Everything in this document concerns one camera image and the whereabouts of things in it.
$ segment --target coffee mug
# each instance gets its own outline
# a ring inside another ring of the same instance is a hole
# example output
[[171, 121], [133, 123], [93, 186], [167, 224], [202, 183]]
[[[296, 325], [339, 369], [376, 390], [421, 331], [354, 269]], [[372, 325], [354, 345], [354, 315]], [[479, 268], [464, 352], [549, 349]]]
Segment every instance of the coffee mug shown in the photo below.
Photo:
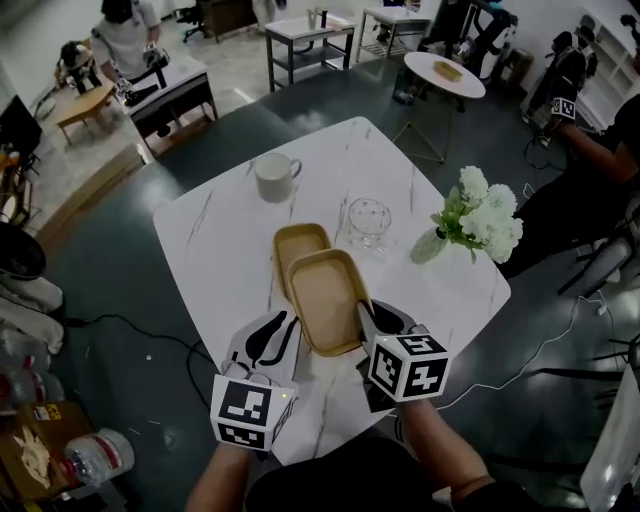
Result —
[[254, 165], [258, 193], [268, 203], [285, 201], [293, 190], [293, 179], [302, 171], [300, 160], [290, 160], [280, 153], [267, 153], [258, 158]]

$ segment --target white flower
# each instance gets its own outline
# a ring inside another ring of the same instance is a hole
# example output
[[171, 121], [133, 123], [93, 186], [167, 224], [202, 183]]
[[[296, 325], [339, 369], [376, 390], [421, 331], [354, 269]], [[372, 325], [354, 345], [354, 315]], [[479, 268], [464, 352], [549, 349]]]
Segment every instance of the white flower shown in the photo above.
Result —
[[489, 184], [482, 170], [473, 165], [460, 169], [460, 184], [462, 199], [472, 208], [479, 206], [489, 193]]
[[491, 236], [483, 242], [489, 257], [496, 263], [505, 263], [511, 252], [522, 238], [522, 220], [509, 218], [502, 224], [494, 226]]
[[486, 199], [500, 219], [513, 217], [518, 207], [516, 196], [506, 185], [491, 185]]
[[497, 224], [495, 212], [485, 201], [467, 215], [460, 217], [460, 225], [465, 235], [473, 235], [476, 242], [483, 243], [489, 239], [493, 226]]

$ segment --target electrical cable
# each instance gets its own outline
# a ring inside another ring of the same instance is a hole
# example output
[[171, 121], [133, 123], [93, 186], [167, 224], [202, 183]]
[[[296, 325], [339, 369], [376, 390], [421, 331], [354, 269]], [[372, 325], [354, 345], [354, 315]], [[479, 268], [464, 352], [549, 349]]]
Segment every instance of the electrical cable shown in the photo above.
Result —
[[578, 297], [576, 299], [575, 304], [573, 305], [573, 307], [571, 308], [571, 321], [569, 322], [569, 327], [567, 327], [562, 334], [560, 334], [559, 336], [556, 336], [555, 338], [551, 338], [548, 339], [546, 341], [544, 341], [542, 343], [542, 345], [540, 345], [540, 347], [538, 347], [538, 350], [536, 350], [536, 353], [533, 355], [532, 358], [529, 359], [529, 361], [527, 361], [527, 363], [522, 367], [522, 369], [512, 378], [510, 378], [507, 382], [505, 382], [504, 384], [502, 384], [502, 386], [496, 387], [496, 386], [489, 386], [487, 384], [472, 384], [471, 386], [469, 386], [458, 398], [456, 398], [453, 402], [447, 404], [447, 405], [443, 405], [441, 407], [437, 407], [436, 410], [441, 411], [444, 409], [448, 409], [449, 407], [453, 407], [455, 404], [457, 404], [460, 400], [462, 400], [465, 396], [467, 396], [471, 391], [473, 391], [475, 388], [483, 388], [483, 389], [491, 389], [493, 391], [500, 391], [504, 388], [506, 388], [509, 384], [511, 384], [512, 382], [518, 380], [520, 377], [522, 377], [522, 375], [524, 374], [525, 370], [529, 367], [529, 365], [531, 363], [533, 363], [533, 361], [535, 361], [535, 359], [538, 357], [538, 355], [540, 354], [540, 352], [542, 352], [542, 349], [549, 343], [553, 343], [554, 341], [558, 341], [559, 339], [563, 338], [565, 335], [567, 335], [571, 329], [573, 328], [573, 322], [575, 320], [576, 317], [576, 313], [578, 310], [578, 304], [580, 303], [580, 299], [588, 302], [588, 303], [594, 303], [594, 302], [599, 302], [600, 304], [602, 304], [602, 302], [600, 300], [589, 300], [586, 297], [583, 297], [582, 295], [580, 297]]
[[[165, 339], [165, 340], [175, 341], [176, 343], [180, 343], [180, 345], [182, 345], [189, 351], [191, 351], [191, 348], [193, 347], [193, 345], [190, 346], [188, 343], [181, 340], [180, 338], [176, 338], [175, 336], [170, 336], [168, 334], [153, 334], [148, 331], [145, 331], [144, 329], [140, 329], [128, 318], [122, 315], [117, 315], [117, 314], [100, 315], [99, 317], [94, 318], [93, 320], [83, 320], [81, 318], [67, 318], [64, 320], [64, 325], [71, 328], [84, 328], [108, 318], [117, 318], [118, 320], [123, 321], [129, 327], [131, 327], [131, 329], [136, 331], [138, 334], [142, 334], [143, 336], [148, 336], [149, 338], [155, 338], [155, 339]], [[203, 354], [199, 350], [195, 350], [195, 353], [198, 354], [203, 359], [206, 359], [210, 363], [213, 363], [213, 359], [211, 359], [211, 357], [209, 357], [207, 354]]]
[[196, 350], [196, 347], [200, 343], [202, 343], [202, 340], [196, 341], [193, 345], [191, 345], [189, 347], [189, 353], [187, 354], [187, 373], [189, 374], [189, 380], [191, 381], [191, 385], [194, 387], [194, 389], [198, 393], [198, 397], [200, 398], [200, 401], [203, 403], [203, 405], [205, 406], [207, 411], [211, 411], [211, 407], [209, 406], [209, 402], [207, 402], [207, 400], [204, 398], [204, 395], [200, 391], [200, 388], [198, 387], [198, 384], [196, 384], [196, 379], [193, 377], [193, 373], [191, 372], [191, 356], [193, 354], [195, 354], [195, 353], [199, 354], [199, 352]]

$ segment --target dark floor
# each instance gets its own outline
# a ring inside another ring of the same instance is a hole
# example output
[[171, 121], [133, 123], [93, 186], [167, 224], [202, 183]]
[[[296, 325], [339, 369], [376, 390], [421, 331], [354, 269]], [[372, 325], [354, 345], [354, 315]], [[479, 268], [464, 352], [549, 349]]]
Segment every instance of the dark floor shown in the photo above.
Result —
[[[153, 212], [256, 155], [355, 116], [367, 117], [393, 138], [409, 114], [417, 115], [423, 131], [442, 140], [444, 105], [430, 98], [428, 105], [411, 110], [393, 102], [396, 70], [391, 61], [376, 61], [272, 94], [225, 116], [121, 184], [50, 258], [47, 277], [64, 290], [67, 316], [117, 313], [146, 330], [197, 341], [160, 248]], [[536, 172], [525, 164], [523, 149], [531, 133], [517, 106], [493, 94], [468, 102], [466, 113], [455, 114], [446, 164], [416, 159], [416, 165], [443, 194], [457, 181], [461, 166], [477, 165], [490, 183], [506, 183], [523, 201], [525, 183], [539, 187], [559, 173], [550, 168]], [[552, 158], [562, 164], [558, 148]], [[511, 282], [510, 301], [455, 360], [438, 405], [451, 402], [472, 383], [504, 383], [544, 340], [568, 327], [579, 290], [563, 297], [555, 290], [571, 276], [574, 259], [575, 253], [555, 256]], [[638, 294], [606, 288], [605, 295], [616, 334], [635, 334]], [[608, 315], [596, 316], [597, 308], [582, 302], [572, 331], [548, 345], [530, 369], [592, 368], [590, 358], [611, 352], [606, 341], [611, 323]], [[207, 410], [187, 376], [186, 355], [174, 341], [141, 336], [120, 320], [103, 320], [70, 330], [55, 361], [68, 396], [85, 406], [94, 424], [120, 430], [132, 441], [136, 466], [123, 483], [139, 497], [140, 510], [183, 510], [215, 447]], [[613, 361], [605, 365], [615, 368]], [[193, 368], [208, 397], [212, 366], [195, 357]], [[606, 418], [593, 401], [603, 387], [528, 371], [503, 391], [472, 391], [443, 414], [485, 457], [582, 462], [593, 449], [588, 436], [597, 436]], [[390, 432], [390, 423], [385, 419], [380, 428]], [[574, 477], [490, 466], [496, 477], [518, 481], [545, 503], [565, 500], [567, 493], [557, 484], [577, 486]]]

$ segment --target marble table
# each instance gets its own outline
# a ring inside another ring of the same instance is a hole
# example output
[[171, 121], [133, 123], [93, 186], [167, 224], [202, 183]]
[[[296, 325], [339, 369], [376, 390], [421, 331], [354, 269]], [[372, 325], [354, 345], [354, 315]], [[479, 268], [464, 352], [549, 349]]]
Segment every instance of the marble table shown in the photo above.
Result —
[[[418, 266], [408, 254], [443, 197], [370, 121], [354, 118], [275, 151], [302, 161], [289, 200], [263, 202], [253, 161], [229, 170], [160, 208], [154, 223], [169, 267], [211, 357], [219, 366], [232, 335], [267, 311], [293, 312], [274, 273], [272, 244], [282, 226], [317, 222], [348, 251], [369, 294], [424, 323], [459, 354], [510, 296], [484, 253], [449, 246]], [[354, 249], [341, 227], [353, 200], [371, 197], [391, 210], [384, 250]], [[300, 400], [276, 440], [282, 464], [322, 456], [381, 420], [369, 412], [356, 364], [362, 348], [335, 358], [311, 352], [304, 339], [295, 380]]]

